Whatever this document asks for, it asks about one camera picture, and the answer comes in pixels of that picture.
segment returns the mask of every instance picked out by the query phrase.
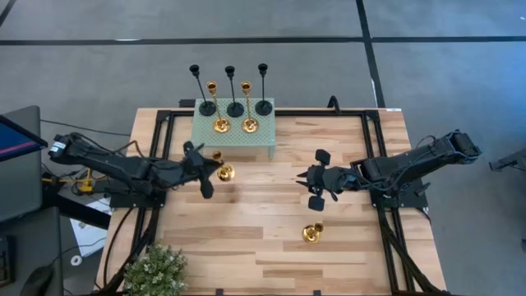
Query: white paper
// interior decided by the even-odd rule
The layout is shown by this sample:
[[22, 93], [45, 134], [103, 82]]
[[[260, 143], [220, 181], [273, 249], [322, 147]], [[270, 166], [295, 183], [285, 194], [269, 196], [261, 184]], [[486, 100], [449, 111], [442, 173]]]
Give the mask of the white paper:
[[[109, 208], [109, 199], [102, 198], [99, 201], [93, 201], [86, 206], [99, 210], [108, 215], [112, 214], [111, 209]], [[100, 240], [101, 238], [106, 238], [106, 229], [100, 229], [92, 225], [80, 222], [79, 220], [70, 219], [72, 222], [73, 233], [75, 234], [77, 246], [91, 245], [92, 243]], [[88, 257], [89, 255], [97, 252], [106, 244], [105, 239], [101, 239], [100, 242], [94, 244], [90, 247], [79, 247], [81, 256]]]

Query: green platform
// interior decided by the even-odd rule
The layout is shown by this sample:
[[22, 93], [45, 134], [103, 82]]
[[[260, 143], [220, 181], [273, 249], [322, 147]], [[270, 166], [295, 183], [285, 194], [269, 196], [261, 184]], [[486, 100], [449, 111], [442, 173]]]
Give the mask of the green platform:
[[267, 148], [269, 159], [274, 158], [275, 149], [275, 104], [273, 98], [265, 98], [273, 108], [272, 113], [261, 116], [255, 111], [256, 103], [261, 99], [253, 98], [250, 101], [252, 117], [259, 123], [257, 132], [247, 133], [242, 130], [242, 122], [247, 118], [247, 101], [245, 98], [236, 98], [236, 102], [243, 105], [245, 112], [238, 118], [231, 118], [227, 115], [227, 107], [232, 103], [232, 99], [217, 99], [221, 116], [230, 121], [230, 130], [219, 133], [214, 130], [214, 121], [218, 118], [217, 112], [211, 116], [203, 116], [199, 113], [199, 106], [203, 99], [196, 99], [194, 118], [191, 128], [191, 141], [194, 145], [205, 144], [208, 148]]

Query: gray carpet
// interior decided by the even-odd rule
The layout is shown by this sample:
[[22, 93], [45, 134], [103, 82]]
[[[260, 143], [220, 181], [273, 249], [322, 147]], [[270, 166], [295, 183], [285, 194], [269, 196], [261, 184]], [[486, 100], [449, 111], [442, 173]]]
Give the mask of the gray carpet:
[[[526, 3], [520, 0], [364, 2], [373, 37], [526, 35]], [[6, 3], [0, 0], [1, 7]], [[0, 40], [361, 33], [355, 1], [349, 0], [17, 0]], [[526, 147], [526, 44], [374, 44], [374, 50], [385, 104], [403, 109], [413, 144], [458, 128], [483, 151], [475, 164], [426, 178], [448, 289], [523, 295], [526, 173], [493, 173], [487, 162]], [[173, 107], [199, 95], [191, 64], [200, 64], [202, 80], [217, 80], [219, 94], [229, 95], [224, 67], [237, 68], [237, 82], [254, 81], [260, 62], [269, 64], [266, 93], [278, 106], [324, 106], [331, 95], [343, 107], [376, 105], [361, 43], [0, 46], [0, 112], [37, 104], [42, 118], [130, 132], [137, 108]], [[72, 131], [42, 126], [48, 141]], [[85, 134], [112, 148], [127, 142]], [[46, 163], [58, 173], [70, 170]], [[70, 247], [71, 226], [62, 226], [62, 245]], [[76, 294], [90, 291], [99, 256], [65, 266], [65, 287]]]

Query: cable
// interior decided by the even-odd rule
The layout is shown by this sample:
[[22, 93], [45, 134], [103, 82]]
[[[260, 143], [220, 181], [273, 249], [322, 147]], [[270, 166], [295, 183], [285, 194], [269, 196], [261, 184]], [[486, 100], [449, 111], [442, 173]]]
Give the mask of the cable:
[[40, 163], [44, 166], [44, 168], [48, 171], [48, 173], [50, 173], [51, 175], [57, 177], [57, 175], [55, 173], [53, 173], [51, 171], [51, 169], [49, 169], [48, 166], [45, 163], [43, 163], [43, 162], [40, 162]]
[[109, 243], [108, 252], [106, 253], [106, 261], [104, 262], [104, 276], [103, 276], [104, 286], [106, 286], [108, 284], [108, 260], [109, 260], [109, 254], [112, 252], [113, 243], [115, 243], [115, 238], [117, 237], [117, 234], [118, 234], [119, 230], [121, 230], [122, 224], [124, 224], [124, 221], [126, 220], [128, 215], [130, 215], [132, 210], [133, 210], [133, 208], [130, 208], [126, 212], [126, 214], [124, 214], [124, 216], [121, 219], [121, 222], [118, 223], [118, 226], [115, 229], [115, 234], [113, 234], [111, 242]]
[[[52, 182], [53, 180], [50, 178], [42, 178], [42, 181], [44, 182]], [[66, 180], [66, 179], [59, 179], [60, 183], [84, 183], [88, 181], [93, 181], [93, 179], [73, 179], [73, 180]]]
[[103, 148], [99, 143], [97, 143], [97, 142], [91, 140], [91, 139], [88, 138], [87, 136], [83, 136], [83, 135], [81, 135], [81, 134], [78, 134], [78, 135], [80, 135], [81, 137], [84, 137], [86, 140], [89, 140], [90, 142], [92, 142], [93, 144], [95, 144], [96, 146], [98, 146], [99, 148], [101, 148], [102, 150], [105, 150], [105, 151], [107, 152], [107, 153], [104, 153], [105, 155], [107, 155], [107, 154], [115, 154], [115, 153], [119, 153], [119, 152], [121, 152], [122, 150], [126, 149], [127, 147], [129, 147], [129, 146], [131, 146], [131, 145], [134, 145], [135, 148], [136, 148], [136, 150], [137, 150], [137, 154], [139, 154], [139, 156], [140, 156], [143, 160], [147, 161], [149, 164], [151, 164], [153, 167], [155, 167], [155, 168], [157, 168], [157, 169], [168, 170], [168, 169], [173, 169], [173, 168], [179, 166], [179, 164], [174, 164], [174, 165], [167, 166], [167, 167], [160, 167], [160, 166], [158, 166], [154, 161], [151, 161], [151, 159], [150, 159], [149, 157], [146, 157], [146, 156], [142, 153], [141, 148], [139, 147], [139, 143], [137, 142], [137, 140], [133, 140], [133, 141], [127, 143], [126, 145], [124, 145], [124, 146], [122, 146], [121, 148], [118, 148], [118, 149], [116, 149], [116, 150], [108, 150], [108, 149], [106, 149], [106, 148]]
[[[433, 146], [432, 146], [432, 147], [434, 148], [434, 147], [436, 146], [436, 138], [435, 138], [435, 136], [433, 136], [433, 135], [427, 135], [427, 136], [423, 137], [420, 141], [418, 141], [418, 143], [417, 143], [415, 149], [416, 149], [417, 147], [419, 147], [420, 144], [422, 144], [422, 143], [424, 142], [424, 140], [426, 140], [427, 138], [432, 138], [432, 139], [433, 139], [433, 142], [432, 142]], [[405, 168], [402, 170], [402, 172], [400, 172], [400, 174], [398, 175], [398, 177], [397, 177], [397, 178], [391, 183], [391, 185], [388, 186], [387, 188], [381, 188], [381, 187], [378, 187], [377, 185], [373, 184], [371, 181], [367, 180], [366, 178], [364, 178], [364, 177], [361, 176], [361, 175], [358, 175], [358, 176], [354, 176], [354, 175], [353, 175], [353, 176], [354, 176], [354, 177], [358, 177], [360, 180], [362, 180], [363, 182], [365, 182], [365, 183], [371, 185], [371, 186], [372, 186], [373, 188], [375, 188], [376, 190], [379, 190], [379, 191], [382, 191], [382, 192], [387, 192], [387, 191], [393, 189], [395, 186], [397, 186], [398, 181], [400, 181], [400, 179], [402, 178], [402, 176], [404, 176], [405, 172], [407, 172], [408, 169], [411, 169], [411, 168], [412, 168], [412, 167], [413, 167], [413, 166], [414, 166], [419, 160], [421, 160], [424, 156], [427, 156], [427, 155], [432, 154], [432, 153], [433, 153], [433, 150], [430, 150], [430, 151], [428, 151], [427, 153], [424, 153], [424, 154], [418, 156], [413, 162], [410, 162], [409, 164], [407, 164], [407, 165], [405, 166]]]
[[52, 124], [62, 125], [64, 127], [73, 127], [73, 128], [78, 128], [78, 129], [85, 130], [85, 131], [100, 132], [100, 133], [103, 133], [103, 134], [114, 135], [114, 136], [131, 136], [130, 134], [125, 134], [125, 133], [120, 133], [120, 132], [99, 131], [99, 130], [95, 130], [95, 129], [92, 129], [92, 128], [78, 127], [78, 126], [75, 126], [75, 125], [72, 125], [72, 124], [68, 124], [68, 123], [59, 123], [59, 122], [54, 122], [54, 121], [45, 120], [45, 119], [40, 119], [40, 121], [43, 122], [43, 123], [52, 123]]
[[421, 160], [424, 156], [427, 156], [429, 154], [431, 154], [432, 152], [429, 151], [427, 153], [424, 153], [422, 155], [420, 155], [418, 158], [416, 158], [412, 163], [408, 164], [405, 166], [405, 168], [402, 170], [402, 172], [400, 172], [400, 174], [398, 175], [398, 177], [396, 177], [396, 179], [391, 183], [390, 186], [388, 186], [387, 188], [381, 188], [381, 187], [378, 187], [377, 185], [373, 184], [371, 181], [367, 180], [366, 178], [358, 175], [358, 177], [360, 178], [360, 180], [362, 180], [363, 182], [371, 185], [373, 188], [375, 188], [376, 190], [378, 191], [382, 191], [382, 192], [387, 192], [391, 189], [393, 189], [395, 186], [397, 186], [398, 184], [398, 181], [400, 181], [400, 179], [402, 178], [402, 176], [404, 176], [405, 172], [408, 171], [408, 169], [411, 169], [419, 160]]
[[420, 144], [422, 144], [422, 142], [424, 142], [427, 138], [433, 139], [433, 146], [436, 146], [436, 138], [435, 138], [435, 136], [427, 135], [427, 136], [423, 137], [420, 141], [418, 141], [417, 145], [414, 148], [417, 149], [420, 146]]
[[74, 250], [74, 249], [80, 248], [80, 247], [91, 247], [91, 246], [94, 246], [96, 243], [100, 242], [103, 239], [106, 239], [106, 238], [101, 238], [98, 241], [96, 241], [96, 242], [94, 242], [92, 244], [89, 244], [89, 245], [80, 245], [80, 246], [70, 247], [70, 248], [66, 249], [66, 251], [62, 252], [60, 255], [56, 256], [55, 259], [53, 259], [49, 265], [52, 265], [58, 258], [62, 257], [62, 255], [64, 255], [67, 252], [70, 252], [71, 250]]
[[91, 138], [89, 138], [89, 137], [87, 137], [87, 136], [84, 136], [84, 135], [82, 135], [82, 134], [80, 134], [80, 133], [78, 133], [78, 132], [72, 132], [72, 135], [75, 135], [75, 136], [78, 136], [78, 137], [84, 138], [84, 139], [86, 139], [87, 141], [90, 141], [90, 142], [93, 143], [95, 146], [99, 147], [100, 149], [102, 149], [102, 150], [104, 150], [104, 151], [106, 151], [106, 152], [110, 152], [110, 153], [112, 152], [111, 150], [102, 147], [99, 143], [97, 143], [96, 141], [92, 140]]

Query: black floor stripe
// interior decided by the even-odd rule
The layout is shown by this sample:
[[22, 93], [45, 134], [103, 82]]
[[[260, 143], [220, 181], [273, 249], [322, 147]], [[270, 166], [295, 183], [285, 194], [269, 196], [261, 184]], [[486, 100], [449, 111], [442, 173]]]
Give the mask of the black floor stripe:
[[374, 82], [376, 107], [385, 108], [384, 93], [381, 90], [380, 74], [378, 74], [378, 66], [376, 65], [375, 52], [372, 47], [371, 33], [369, 32], [369, 25], [367, 24], [367, 15], [365, 13], [365, 7], [363, 6], [363, 0], [356, 0], [356, 6], [358, 8], [358, 16], [360, 17], [360, 26], [362, 27], [363, 43], [365, 44], [369, 73]]
[[176, 38], [176, 39], [79, 39], [79, 40], [0, 40], [0, 46], [41, 45], [180, 45], [180, 44], [331, 44], [362, 42], [362, 37], [288, 36], [237, 38]]
[[373, 37], [372, 43], [524, 42], [526, 36]]
[[2, 14], [0, 15], [0, 27], [3, 25], [3, 22], [7, 19], [9, 12], [11, 12], [11, 9], [15, 5], [15, 2], [16, 0], [9, 0], [6, 7], [3, 9]]

